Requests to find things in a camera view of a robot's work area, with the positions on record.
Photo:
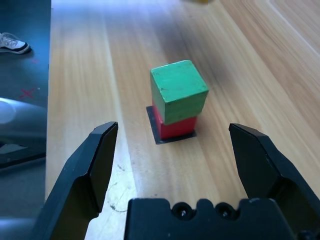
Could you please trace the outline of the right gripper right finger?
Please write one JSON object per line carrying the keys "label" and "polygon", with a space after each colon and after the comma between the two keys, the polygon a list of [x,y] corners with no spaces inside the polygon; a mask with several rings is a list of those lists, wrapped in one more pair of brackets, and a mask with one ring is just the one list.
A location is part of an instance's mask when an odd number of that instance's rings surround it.
{"label": "right gripper right finger", "polygon": [[274,200],[301,240],[320,238],[320,200],[293,163],[258,130],[230,124],[237,172],[247,196]]}

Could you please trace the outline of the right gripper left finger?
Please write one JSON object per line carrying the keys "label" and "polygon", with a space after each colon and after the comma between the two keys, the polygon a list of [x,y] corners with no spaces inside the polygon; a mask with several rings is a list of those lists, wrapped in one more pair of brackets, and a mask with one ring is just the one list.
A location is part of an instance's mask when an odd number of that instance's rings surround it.
{"label": "right gripper left finger", "polygon": [[63,166],[31,232],[33,240],[83,240],[102,212],[118,123],[97,126]]}

